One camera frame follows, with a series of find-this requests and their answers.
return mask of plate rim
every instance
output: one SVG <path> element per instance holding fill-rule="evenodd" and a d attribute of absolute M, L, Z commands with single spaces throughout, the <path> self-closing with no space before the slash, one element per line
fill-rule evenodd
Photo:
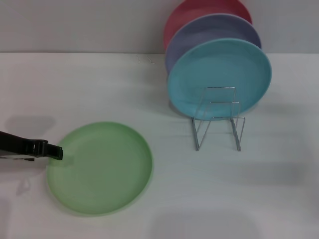
<path fill-rule="evenodd" d="M 260 44 L 260 49 L 262 49 L 262 43 L 261 43 L 261 39 L 260 39 L 260 36 L 259 36 L 259 34 L 258 34 L 258 32 L 257 32 L 257 30 L 254 28 L 254 26 L 253 26 L 253 24 L 251 24 L 249 21 L 247 21 L 246 19 L 244 19 L 244 18 L 242 18 L 242 17 L 240 17 L 240 16 L 237 16 L 237 15 L 233 15 L 233 14 L 229 14 L 229 13 L 213 13 L 213 14 L 207 14 L 207 15 L 204 15 L 204 16 L 200 16 L 200 17 L 198 17 L 198 18 L 196 18 L 196 19 L 194 19 L 194 20 L 192 20 L 192 21 L 190 21 L 189 23 L 187 23 L 187 24 L 185 24 L 183 27 L 181 27 L 175 34 L 174 34 L 174 36 L 171 38 L 171 40 L 169 41 L 169 44 L 167 45 L 167 48 L 166 48 L 166 50 L 165 50 L 165 67 L 166 67 L 166 70 L 168 71 L 168 67 L 167 67 L 167 53 L 168 53 L 168 50 L 169 50 L 169 48 L 172 48 L 172 46 L 171 46 L 171 44 L 172 44 L 172 41 L 173 41 L 173 39 L 177 36 L 177 34 L 179 34 L 180 32 L 182 32 L 186 27 L 188 27 L 190 24 L 192 24 L 193 22 L 195 22 L 195 21 L 198 21 L 198 20 L 200 20 L 200 19 L 202 19 L 202 18 L 207 18 L 207 17 L 214 17 L 214 16 L 228 16 L 228 17 L 232 17 L 232 18 L 237 18 L 237 19 L 239 19 L 239 20 L 241 20 L 241 21 L 244 21 L 245 23 L 247 23 L 247 24 L 249 24 L 249 26 L 255 31 L 255 33 L 256 33 L 256 36 L 258 37 L 258 43 Z"/>
<path fill-rule="evenodd" d="M 171 18 L 173 15 L 175 15 L 176 12 L 178 11 L 181 11 L 183 10 L 186 6 L 188 6 L 188 2 L 189 1 L 192 1 L 192 0 L 185 0 L 183 2 L 181 2 L 176 8 L 174 8 L 174 10 L 171 12 L 171 14 L 168 16 L 167 20 L 166 20 L 166 23 L 165 23 L 165 26 L 164 26 L 164 31 L 163 31 L 163 45 L 164 45 L 164 50 L 167 50 L 168 48 L 168 45 L 170 43 L 170 41 L 172 40 L 172 37 L 169 39 L 168 43 L 166 44 L 166 32 L 168 31 L 168 23 L 171 21 Z M 252 17 L 251 17 L 251 14 L 250 14 L 250 11 L 248 10 L 248 8 L 239 0 L 234 0 L 233 2 L 236 2 L 238 3 L 242 9 L 247 13 L 247 16 L 248 16 L 248 22 L 253 24 L 253 20 L 252 20 Z"/>
<path fill-rule="evenodd" d="M 83 210 L 77 210 L 77 209 L 74 209 L 74 208 L 71 208 L 68 206 L 68 204 L 64 203 L 63 200 L 61 200 L 59 197 L 57 197 L 57 195 L 54 193 L 54 190 L 52 190 L 51 186 L 50 186 L 50 179 L 49 179 L 49 168 L 50 168 L 50 162 L 55 160 L 55 159 L 51 159 L 49 158 L 49 162 L 47 164 L 47 167 L 46 167 L 46 188 L 48 190 L 48 193 L 49 193 L 49 196 L 50 198 L 56 202 L 57 206 L 62 209 L 63 211 L 67 211 L 71 214 L 74 214 L 76 216 L 84 216 L 84 217 L 87 217 L 87 216 L 104 216 L 104 215 L 109 215 L 109 214 L 113 214 L 113 213 L 116 213 L 118 211 L 121 211 L 121 210 L 124 210 L 125 208 L 129 207 L 130 205 L 134 204 L 142 195 L 144 195 L 144 193 L 147 191 L 147 189 L 149 188 L 150 186 L 150 183 L 152 181 L 152 178 L 153 178 L 153 173 L 154 173 L 154 157 L 153 157 L 153 154 L 152 154 L 152 151 L 151 151 L 151 148 L 149 146 L 149 144 L 147 143 L 147 141 L 145 140 L 145 138 L 138 132 L 136 131 L 135 129 L 133 129 L 132 127 L 129 127 L 125 124 L 122 124 L 122 123 L 119 123 L 119 122 L 114 122 L 114 121 L 98 121 L 98 122 L 93 122 L 93 123 L 89 123 L 89 124 L 85 124 L 83 126 L 80 126 L 72 131 L 70 131 L 68 134 L 66 134 L 58 143 L 58 145 L 60 145 L 63 140 L 66 139 L 66 137 L 70 136 L 71 134 L 77 132 L 77 131 L 80 131 L 82 130 L 82 128 L 84 127 L 87 127 L 87 126 L 93 126 L 95 124 L 115 124 L 115 125 L 118 125 L 118 126 L 122 126 L 126 129 L 129 129 L 130 131 L 134 132 L 136 135 L 138 135 L 143 144 L 146 146 L 147 148 L 147 151 L 148 151 L 148 154 L 150 155 L 149 158 L 150 158 L 150 162 L 151 162 L 151 170 L 150 170 L 150 175 L 146 181 L 146 184 L 144 186 L 144 188 L 131 200 L 129 201 L 127 204 L 125 204 L 124 206 L 120 207 L 120 208 L 117 208 L 115 210 L 112 210 L 112 211 L 109 211 L 109 212 L 101 212 L 101 213 L 88 213 L 88 212 L 83 212 Z"/>
<path fill-rule="evenodd" d="M 273 71 L 272 71 L 271 62 L 270 62 L 268 56 L 264 53 L 264 51 L 262 51 L 258 46 L 256 46 L 255 44 L 253 44 L 253 43 L 251 43 L 251 42 L 249 42 L 249 41 L 245 41 L 245 40 L 237 39 L 237 38 L 220 38 L 220 39 L 215 39 L 215 40 L 211 40 L 211 41 L 204 42 L 204 43 L 202 43 L 202 44 L 200 44 L 200 45 L 197 45 L 197 46 L 191 48 L 191 49 L 188 50 L 184 55 L 182 55 L 182 56 L 179 58 L 179 60 L 175 63 L 174 67 L 172 68 L 172 70 L 170 71 L 170 73 L 169 73 L 169 75 L 168 75 L 168 77 L 167 77 L 167 91 L 168 91 L 169 100 L 171 101 L 171 103 L 175 106 L 175 108 L 176 108 L 179 112 L 181 112 L 182 114 L 184 114 L 184 115 L 186 115 L 186 116 L 188 116 L 188 117 L 194 117 L 194 116 L 190 116 L 189 114 L 186 114 L 185 112 L 182 112 L 182 111 L 174 104 L 174 102 L 171 100 L 171 92 L 172 92 L 172 90 L 170 90 L 170 84 L 171 84 L 170 82 L 171 82 L 172 72 L 174 71 L 174 68 L 178 65 L 178 63 L 179 63 L 180 61 L 182 61 L 184 58 L 186 58 L 186 57 L 187 57 L 189 54 L 191 54 L 193 51 L 197 50 L 197 49 L 200 48 L 200 47 L 203 47 L 204 45 L 213 44 L 213 43 L 216 43 L 216 42 L 219 42 L 219 41 L 221 41 L 221 42 L 227 42 L 227 41 L 229 41 L 229 42 L 234 42 L 234 41 L 238 41 L 238 42 L 241 42 L 241 43 L 244 43 L 244 44 L 247 44 L 247 45 L 251 45 L 252 47 L 256 48 L 258 51 L 260 51 L 260 52 L 264 55 L 264 57 L 265 57 L 265 59 L 266 59 L 267 65 L 269 66 L 269 73 L 270 73 L 270 75 L 269 75 L 269 81 L 268 81 L 268 83 L 267 83 L 266 90 L 265 90 L 264 94 L 261 96 L 260 100 L 263 98 L 263 96 L 265 95 L 265 93 L 266 93 L 266 92 L 268 91 L 268 89 L 269 89 L 269 86 L 270 86 L 270 83 L 271 83 L 271 80 L 272 80 L 272 76 L 273 76 Z M 241 110 L 240 114 L 249 111 L 254 105 L 252 105 L 251 107 L 249 107 L 249 108 L 247 108 L 247 109 L 245 109 L 245 110 Z M 200 119 L 201 119 L 201 120 L 208 120 L 207 117 L 206 117 L 206 118 L 203 118 L 203 119 L 202 119 L 202 118 L 198 118 L 198 119 L 199 119 L 199 120 L 200 120 Z"/>

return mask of wire plate stand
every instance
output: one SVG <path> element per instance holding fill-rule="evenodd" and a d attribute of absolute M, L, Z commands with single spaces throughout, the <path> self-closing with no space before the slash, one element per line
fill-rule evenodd
<path fill-rule="evenodd" d="M 203 103 L 206 102 L 205 99 L 207 98 L 208 93 L 211 91 L 224 91 L 225 94 L 227 94 L 227 92 L 233 91 L 233 98 L 231 101 L 208 101 L 208 103 L 205 103 L 205 105 L 204 105 L 204 111 L 202 113 L 202 117 L 198 117 L 199 111 L 202 108 Z M 215 120 L 225 120 L 225 119 L 230 121 L 231 126 L 232 126 L 233 135 L 234 135 L 235 141 L 236 141 L 237 150 L 241 151 L 240 142 L 241 142 L 241 138 L 243 135 L 246 118 L 239 117 L 240 110 L 241 110 L 241 104 L 240 104 L 240 102 L 235 101 L 235 99 L 236 99 L 236 88 L 235 87 L 207 87 L 207 88 L 204 88 L 202 96 L 201 96 L 200 101 L 199 101 L 199 105 L 198 105 L 197 110 L 195 112 L 195 115 L 194 115 L 194 117 L 191 118 L 191 124 L 192 124 L 194 139 L 195 139 L 196 151 L 200 150 L 200 148 L 203 144 L 203 141 L 207 135 L 207 131 L 209 129 L 210 123 L 212 121 L 215 121 Z M 230 109 L 230 115 L 224 116 L 224 117 L 221 117 L 221 116 L 210 117 L 210 120 L 203 120 L 203 119 L 205 119 L 205 116 L 208 112 L 210 114 L 211 114 L 211 112 L 213 112 L 212 108 L 213 108 L 213 106 L 216 106 L 216 105 L 220 105 L 223 107 L 228 106 Z M 235 108 L 238 109 L 237 114 L 234 114 Z M 240 136 L 238 137 L 237 125 L 238 125 L 239 119 L 243 120 L 243 123 L 242 123 L 242 127 L 240 130 Z M 195 122 L 197 120 L 199 120 L 199 125 L 196 128 Z M 209 123 L 207 125 L 207 128 L 205 130 L 205 133 L 204 133 L 202 140 L 199 142 L 198 141 L 198 132 L 199 132 L 200 127 L 202 126 L 203 121 L 209 121 Z"/>

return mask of white wall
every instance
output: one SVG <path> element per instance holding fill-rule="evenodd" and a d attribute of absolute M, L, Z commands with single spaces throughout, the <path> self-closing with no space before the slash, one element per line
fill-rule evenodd
<path fill-rule="evenodd" d="M 181 0 L 0 0 L 0 52 L 162 53 Z M 319 0 L 242 0 L 268 53 L 319 53 Z"/>

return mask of pink plate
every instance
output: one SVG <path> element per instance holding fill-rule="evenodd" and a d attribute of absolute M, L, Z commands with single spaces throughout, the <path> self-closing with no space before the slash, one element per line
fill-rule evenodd
<path fill-rule="evenodd" d="M 185 0 L 169 16 L 164 29 L 164 48 L 175 33 L 190 21 L 212 13 L 240 16 L 252 23 L 247 8 L 239 0 Z"/>

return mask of white table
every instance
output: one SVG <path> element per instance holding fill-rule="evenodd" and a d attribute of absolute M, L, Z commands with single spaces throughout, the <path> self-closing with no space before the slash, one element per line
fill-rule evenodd
<path fill-rule="evenodd" d="M 46 159 L 0 160 L 0 239 L 318 239 L 319 55 L 269 58 L 242 152 L 225 121 L 196 152 L 190 120 L 168 106 L 163 55 L 1 53 L 1 131 L 56 144 L 120 122 L 145 137 L 155 170 L 130 207 L 77 217 L 51 199 Z"/>

